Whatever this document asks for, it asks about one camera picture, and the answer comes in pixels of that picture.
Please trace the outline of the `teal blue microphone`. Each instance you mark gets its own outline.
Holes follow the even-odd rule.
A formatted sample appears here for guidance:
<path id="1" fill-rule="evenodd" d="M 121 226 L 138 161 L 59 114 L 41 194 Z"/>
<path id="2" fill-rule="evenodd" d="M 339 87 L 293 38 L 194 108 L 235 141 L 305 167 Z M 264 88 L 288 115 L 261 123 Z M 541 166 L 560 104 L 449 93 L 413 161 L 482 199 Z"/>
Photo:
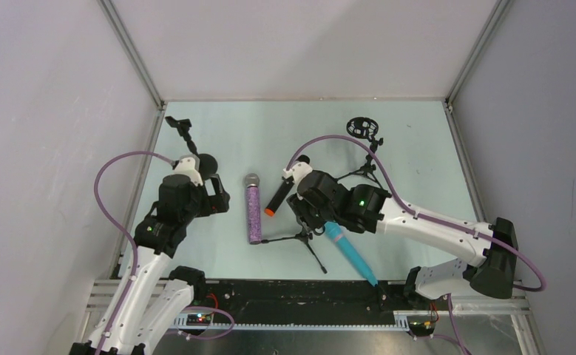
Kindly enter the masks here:
<path id="1" fill-rule="evenodd" d="M 356 272 L 363 277 L 371 286 L 376 287 L 379 283 L 371 267 L 354 248 L 353 244 L 346 237 L 342 227 L 335 222 L 325 222 L 325 235 L 341 251 L 345 259 L 353 266 Z"/>

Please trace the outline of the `black microphone orange cap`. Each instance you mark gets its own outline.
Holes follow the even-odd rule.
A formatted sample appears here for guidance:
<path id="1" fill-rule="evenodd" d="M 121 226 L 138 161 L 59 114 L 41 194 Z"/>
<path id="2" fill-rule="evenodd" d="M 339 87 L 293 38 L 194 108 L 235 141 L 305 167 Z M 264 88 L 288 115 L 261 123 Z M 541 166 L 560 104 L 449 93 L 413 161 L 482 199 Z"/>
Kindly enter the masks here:
<path id="1" fill-rule="evenodd" d="M 270 199 L 270 202 L 264 208 L 266 215 L 273 217 L 276 214 L 282 202 L 286 199 L 294 186 L 294 169 L 302 163 L 309 165 L 310 158 L 307 155 L 300 155 L 287 169 L 283 169 L 282 182 L 273 197 Z"/>

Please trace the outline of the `black small tripod stand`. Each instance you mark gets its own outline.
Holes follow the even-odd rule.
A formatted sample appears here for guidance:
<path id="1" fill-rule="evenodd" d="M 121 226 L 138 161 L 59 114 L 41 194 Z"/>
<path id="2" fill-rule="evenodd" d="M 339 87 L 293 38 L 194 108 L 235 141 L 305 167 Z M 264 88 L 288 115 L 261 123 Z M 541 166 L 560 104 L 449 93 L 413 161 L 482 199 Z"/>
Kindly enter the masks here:
<path id="1" fill-rule="evenodd" d="M 314 251 L 314 248 L 310 244 L 310 242 L 312 241 L 313 238 L 314 238 L 314 233 L 312 231 L 308 231 L 304 226 L 302 226 L 301 230 L 296 234 L 289 235 L 289 236 L 281 236 L 281 237 L 263 238 L 261 240 L 261 243 L 262 244 L 269 244 L 269 243 L 277 243 L 277 242 L 286 241 L 286 240 L 297 240 L 297 241 L 301 242 L 306 247 L 306 249 L 309 251 L 309 253 L 313 256 L 313 258 L 317 262 L 322 273 L 328 274 L 328 270 L 323 265 L 322 261 L 320 260 L 320 258 L 316 254 L 316 252 Z"/>

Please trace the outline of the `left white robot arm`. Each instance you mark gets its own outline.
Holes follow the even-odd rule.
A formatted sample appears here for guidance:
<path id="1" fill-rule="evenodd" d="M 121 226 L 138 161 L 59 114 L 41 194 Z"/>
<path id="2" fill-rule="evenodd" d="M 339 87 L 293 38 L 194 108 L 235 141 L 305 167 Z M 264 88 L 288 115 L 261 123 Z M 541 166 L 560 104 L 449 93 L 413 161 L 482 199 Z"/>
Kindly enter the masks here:
<path id="1" fill-rule="evenodd" d="M 158 199 L 137 225 L 132 261 L 101 321 L 86 342 L 75 342 L 71 354 L 152 354 L 177 315 L 207 295 L 203 271 L 178 266 L 156 301 L 157 282 L 172 261 L 186 229 L 195 218 L 228 211 L 229 196 L 218 175 L 209 175 L 210 196 L 197 172 L 166 176 Z"/>

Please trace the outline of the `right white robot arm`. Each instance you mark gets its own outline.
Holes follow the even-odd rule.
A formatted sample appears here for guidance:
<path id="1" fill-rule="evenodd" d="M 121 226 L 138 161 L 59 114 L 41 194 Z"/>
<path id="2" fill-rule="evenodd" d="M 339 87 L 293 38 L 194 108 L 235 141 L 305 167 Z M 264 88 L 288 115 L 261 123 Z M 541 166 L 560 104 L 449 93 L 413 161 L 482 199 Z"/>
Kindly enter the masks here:
<path id="1" fill-rule="evenodd" d="M 283 171 L 282 177 L 296 189 L 286 201 L 308 231 L 332 234 L 335 226 L 341 226 L 357 234 L 390 234 L 455 257 L 437 266 L 412 268 L 405 283 L 406 297 L 435 300 L 468 289 L 494 299 L 512 296 L 518 241 L 510 220 L 499 217 L 493 223 L 471 223 L 402 207 L 385 189 L 367 184 L 347 189 L 307 164 Z"/>

